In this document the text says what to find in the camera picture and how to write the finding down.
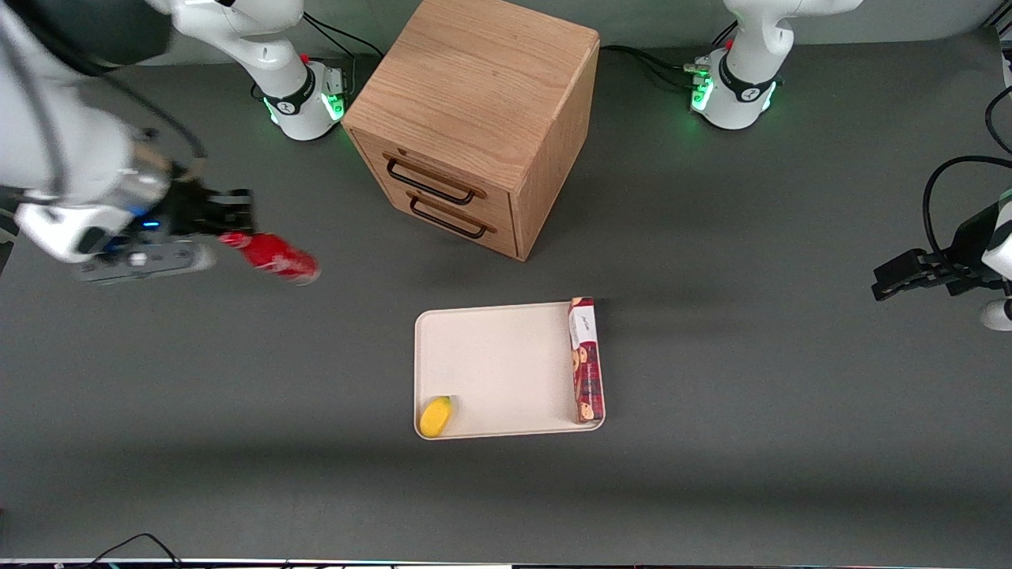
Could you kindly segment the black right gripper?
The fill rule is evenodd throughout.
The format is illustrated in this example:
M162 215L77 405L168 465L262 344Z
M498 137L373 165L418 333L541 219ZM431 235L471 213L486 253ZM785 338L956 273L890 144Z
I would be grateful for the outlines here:
M152 208L152 220L170 236L253 235L257 224L249 190L212 191L199 178L182 180L181 164L171 162L170 184L161 202ZM205 209L213 215L205 219Z

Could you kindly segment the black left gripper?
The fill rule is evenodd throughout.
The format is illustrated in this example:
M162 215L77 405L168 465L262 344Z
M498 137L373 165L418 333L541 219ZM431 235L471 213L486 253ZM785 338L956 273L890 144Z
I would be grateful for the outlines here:
M986 208L959 224L950 247L928 256L932 271L924 262L926 251L920 248L907 250L875 267L872 271L875 301L883 302L900 292L940 284L946 287L950 296L959 296L975 288L1004 289L1004 278L982 260L998 215L998 208Z

